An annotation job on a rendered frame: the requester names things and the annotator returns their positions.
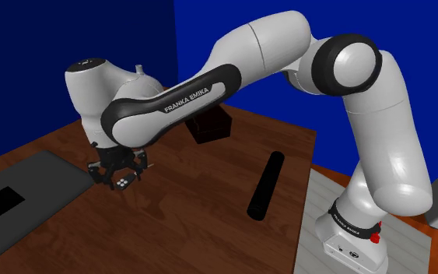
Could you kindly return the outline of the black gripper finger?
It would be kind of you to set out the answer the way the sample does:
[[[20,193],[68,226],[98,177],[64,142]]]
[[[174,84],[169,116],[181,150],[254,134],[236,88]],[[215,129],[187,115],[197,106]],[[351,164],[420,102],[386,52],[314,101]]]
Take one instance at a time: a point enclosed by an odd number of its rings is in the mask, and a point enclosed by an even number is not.
[[[134,159],[132,169],[135,171],[135,175],[138,181],[141,180],[141,174],[148,168],[148,157],[144,149],[140,149],[133,152]]]
[[[114,190],[114,183],[111,178],[114,175],[114,164],[101,163],[100,161],[87,163],[88,173],[96,184],[108,185],[111,191]]]

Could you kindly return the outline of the black remote with white buttons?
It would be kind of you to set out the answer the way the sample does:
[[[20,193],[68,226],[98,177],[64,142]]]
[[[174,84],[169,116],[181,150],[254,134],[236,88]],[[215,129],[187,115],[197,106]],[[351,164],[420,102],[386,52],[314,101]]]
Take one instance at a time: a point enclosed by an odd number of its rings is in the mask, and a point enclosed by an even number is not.
[[[136,173],[129,173],[115,183],[117,190],[125,190],[136,179]]]

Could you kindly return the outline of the grey flat panel with black rectangle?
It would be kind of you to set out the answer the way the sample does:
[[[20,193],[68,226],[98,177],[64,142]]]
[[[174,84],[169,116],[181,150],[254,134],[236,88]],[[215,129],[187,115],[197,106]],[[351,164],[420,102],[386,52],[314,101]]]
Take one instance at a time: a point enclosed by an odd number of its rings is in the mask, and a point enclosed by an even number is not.
[[[92,186],[87,172],[47,150],[0,171],[0,255]]]

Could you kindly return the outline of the brown wooden table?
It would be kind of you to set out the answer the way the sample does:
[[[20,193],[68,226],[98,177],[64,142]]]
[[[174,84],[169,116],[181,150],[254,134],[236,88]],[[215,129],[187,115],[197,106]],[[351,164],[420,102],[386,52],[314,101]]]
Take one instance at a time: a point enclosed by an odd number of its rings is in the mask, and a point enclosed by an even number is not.
[[[0,274],[293,274],[316,133],[227,112],[229,138],[199,145],[173,128],[140,181],[92,186],[0,255]],[[256,221],[247,207],[274,151],[284,163]]]

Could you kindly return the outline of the dark box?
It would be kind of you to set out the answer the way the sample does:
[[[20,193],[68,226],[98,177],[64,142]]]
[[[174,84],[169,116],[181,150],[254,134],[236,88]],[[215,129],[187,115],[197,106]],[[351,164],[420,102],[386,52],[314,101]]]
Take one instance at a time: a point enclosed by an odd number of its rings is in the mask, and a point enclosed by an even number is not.
[[[215,106],[185,121],[187,129],[197,144],[230,137],[233,119],[220,107]]]

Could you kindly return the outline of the black cylinder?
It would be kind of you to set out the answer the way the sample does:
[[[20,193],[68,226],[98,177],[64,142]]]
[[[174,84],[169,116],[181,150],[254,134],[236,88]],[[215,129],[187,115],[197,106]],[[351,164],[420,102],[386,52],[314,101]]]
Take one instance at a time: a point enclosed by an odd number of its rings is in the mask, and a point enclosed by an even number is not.
[[[251,219],[262,221],[265,218],[284,159],[284,154],[279,151],[272,152],[268,158],[268,162],[247,207],[247,215]]]

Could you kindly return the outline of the pale grey planked robot stand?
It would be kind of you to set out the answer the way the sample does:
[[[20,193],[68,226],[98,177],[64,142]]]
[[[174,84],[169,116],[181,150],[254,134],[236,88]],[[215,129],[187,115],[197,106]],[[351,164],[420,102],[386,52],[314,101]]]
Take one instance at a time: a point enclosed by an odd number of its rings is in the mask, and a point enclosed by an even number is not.
[[[357,274],[324,253],[314,231],[316,218],[328,211],[344,188],[310,171],[293,274]],[[428,274],[431,238],[392,216],[383,218],[381,238],[387,243],[387,274]]]

